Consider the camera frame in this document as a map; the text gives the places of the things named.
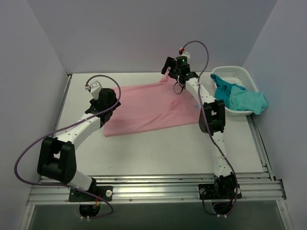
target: pink cloth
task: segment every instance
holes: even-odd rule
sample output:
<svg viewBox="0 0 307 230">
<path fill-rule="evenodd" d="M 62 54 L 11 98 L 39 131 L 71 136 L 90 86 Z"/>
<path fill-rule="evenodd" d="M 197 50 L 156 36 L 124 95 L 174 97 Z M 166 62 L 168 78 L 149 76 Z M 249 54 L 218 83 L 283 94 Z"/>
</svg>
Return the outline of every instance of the pink cloth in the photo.
<svg viewBox="0 0 307 230">
<path fill-rule="evenodd" d="M 197 123 L 200 109 L 192 95 L 175 94 L 176 81 L 165 75 L 159 82 L 121 87 L 119 106 L 105 124 L 105 136 L 139 133 Z"/>
</svg>

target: folded cloth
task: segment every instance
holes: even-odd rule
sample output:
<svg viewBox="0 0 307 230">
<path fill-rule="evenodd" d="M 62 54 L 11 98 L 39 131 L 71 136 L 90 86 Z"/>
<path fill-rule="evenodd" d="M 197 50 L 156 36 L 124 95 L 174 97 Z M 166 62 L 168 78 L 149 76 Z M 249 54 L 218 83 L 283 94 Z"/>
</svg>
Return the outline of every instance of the folded cloth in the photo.
<svg viewBox="0 0 307 230">
<path fill-rule="evenodd" d="M 236 87 L 238 87 L 242 90 L 245 90 L 245 88 L 242 87 L 242 86 L 239 86 L 239 85 L 236 85 L 236 84 L 230 84 L 230 83 L 222 80 L 219 76 L 217 76 L 214 73 L 211 74 L 210 76 L 216 84 L 216 91 L 215 91 L 214 97 L 217 100 L 223 100 L 225 102 L 225 106 L 227 108 L 229 108 L 229 97 L 230 97 L 232 87 L 236 86 Z"/>
<path fill-rule="evenodd" d="M 262 92 L 249 92 L 237 86 L 231 88 L 229 102 L 229 109 L 231 110 L 251 110 L 257 115 L 268 107 Z"/>
<path fill-rule="evenodd" d="M 197 123 L 200 107 L 187 91 L 174 93 L 176 81 L 165 75 L 153 84 L 121 87 L 121 106 L 105 124 L 105 136 L 152 131 Z"/>
</svg>

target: white table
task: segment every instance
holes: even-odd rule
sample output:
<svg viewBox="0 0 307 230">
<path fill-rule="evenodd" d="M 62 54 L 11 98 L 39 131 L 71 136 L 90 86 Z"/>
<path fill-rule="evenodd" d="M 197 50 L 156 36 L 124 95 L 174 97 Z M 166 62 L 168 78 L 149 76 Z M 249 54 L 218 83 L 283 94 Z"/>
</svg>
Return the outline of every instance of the white table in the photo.
<svg viewBox="0 0 307 230">
<path fill-rule="evenodd" d="M 84 89 L 95 74 L 73 74 L 59 127 L 77 121 L 89 107 L 91 95 Z M 160 73 L 108 73 L 120 86 L 154 83 Z M 97 78 L 103 87 L 115 87 Z M 202 83 L 214 94 L 209 73 Z M 263 172 L 261 161 L 245 117 L 227 117 L 225 127 L 227 158 L 237 173 Z M 78 170 L 87 175 L 161 175 L 213 173 L 207 134 L 198 124 L 178 126 L 137 134 L 104 137 L 103 128 L 94 132 L 76 151 Z"/>
</svg>

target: blue cloth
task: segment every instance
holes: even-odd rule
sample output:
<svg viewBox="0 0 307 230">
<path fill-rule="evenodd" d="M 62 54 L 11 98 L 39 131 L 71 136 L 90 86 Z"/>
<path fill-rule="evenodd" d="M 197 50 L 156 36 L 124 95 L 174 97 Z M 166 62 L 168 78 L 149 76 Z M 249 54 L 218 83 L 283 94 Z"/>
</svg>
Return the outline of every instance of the blue cloth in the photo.
<svg viewBox="0 0 307 230">
<path fill-rule="evenodd" d="M 219 76 L 217 76 L 216 74 L 211 74 L 210 75 L 212 80 L 215 82 L 217 88 L 214 94 L 214 97 L 217 100 L 223 100 L 225 102 L 225 106 L 227 108 L 229 108 L 229 97 L 230 97 L 230 93 L 231 93 L 231 89 L 233 86 L 237 86 L 242 90 L 246 90 L 244 87 L 236 85 L 236 84 L 230 84 L 224 80 L 222 80 Z"/>
<path fill-rule="evenodd" d="M 229 109 L 231 110 L 251 110 L 257 115 L 268 107 L 262 92 L 249 92 L 237 86 L 231 88 L 229 102 Z"/>
</svg>

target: plastic basket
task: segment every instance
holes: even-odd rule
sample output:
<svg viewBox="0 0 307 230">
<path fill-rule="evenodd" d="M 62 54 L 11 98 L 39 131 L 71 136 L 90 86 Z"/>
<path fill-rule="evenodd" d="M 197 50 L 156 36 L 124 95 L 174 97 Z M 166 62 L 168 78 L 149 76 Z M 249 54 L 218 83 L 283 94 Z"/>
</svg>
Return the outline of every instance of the plastic basket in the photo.
<svg viewBox="0 0 307 230">
<path fill-rule="evenodd" d="M 239 66 L 222 66 L 217 67 L 212 70 L 212 73 L 219 76 L 221 79 L 228 83 L 234 83 L 246 88 L 246 90 L 250 92 L 258 92 L 250 74 L 248 71 Z M 246 111 L 234 111 L 225 107 L 225 115 L 226 116 L 248 116 L 253 112 L 250 110 Z"/>
</svg>

